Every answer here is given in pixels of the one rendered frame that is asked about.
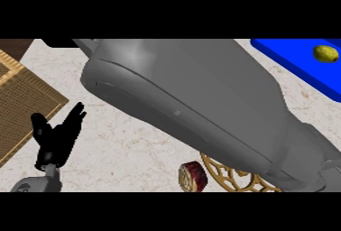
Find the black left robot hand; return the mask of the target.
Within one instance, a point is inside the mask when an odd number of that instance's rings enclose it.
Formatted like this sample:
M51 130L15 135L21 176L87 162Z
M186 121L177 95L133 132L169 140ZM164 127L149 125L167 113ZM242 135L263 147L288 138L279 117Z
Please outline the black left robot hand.
M40 113L31 115L34 139L40 145L34 167L40 171L45 171L51 164L61 168L67 163L86 115L82 102L76 104L64 122L55 127Z

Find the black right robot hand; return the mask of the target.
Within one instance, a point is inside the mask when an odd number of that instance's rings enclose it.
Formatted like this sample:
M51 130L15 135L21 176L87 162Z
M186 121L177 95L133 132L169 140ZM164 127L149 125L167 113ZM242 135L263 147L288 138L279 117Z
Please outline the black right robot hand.
M73 39L45 39L43 42L51 48L77 48L77 44Z

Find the woven tan placemat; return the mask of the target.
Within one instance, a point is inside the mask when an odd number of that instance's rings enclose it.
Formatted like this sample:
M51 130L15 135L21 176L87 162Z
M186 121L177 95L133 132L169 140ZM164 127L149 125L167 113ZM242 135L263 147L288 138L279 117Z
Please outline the woven tan placemat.
M0 167L33 137L31 114L51 119L70 99L0 50Z

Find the red can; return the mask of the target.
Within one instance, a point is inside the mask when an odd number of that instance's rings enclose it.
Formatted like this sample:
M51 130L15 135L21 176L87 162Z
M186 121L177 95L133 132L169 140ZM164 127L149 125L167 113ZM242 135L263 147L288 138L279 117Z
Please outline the red can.
M179 184L185 192L201 192L208 184L206 171L198 162L180 165Z

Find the blue cutting board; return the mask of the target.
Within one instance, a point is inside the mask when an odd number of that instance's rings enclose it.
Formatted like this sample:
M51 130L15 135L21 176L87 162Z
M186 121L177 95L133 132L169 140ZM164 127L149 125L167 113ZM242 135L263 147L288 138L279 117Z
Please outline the blue cutting board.
M341 39L251 39L251 45L328 98L341 103ZM318 45L337 49L337 62L315 59L313 48Z

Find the yellow lemon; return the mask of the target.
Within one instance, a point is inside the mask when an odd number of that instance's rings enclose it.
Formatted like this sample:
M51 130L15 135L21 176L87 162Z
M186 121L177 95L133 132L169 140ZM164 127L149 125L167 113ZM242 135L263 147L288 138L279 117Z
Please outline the yellow lemon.
M313 55L316 60L321 62L337 62L338 61L338 51L334 47L328 45L318 45L313 48Z

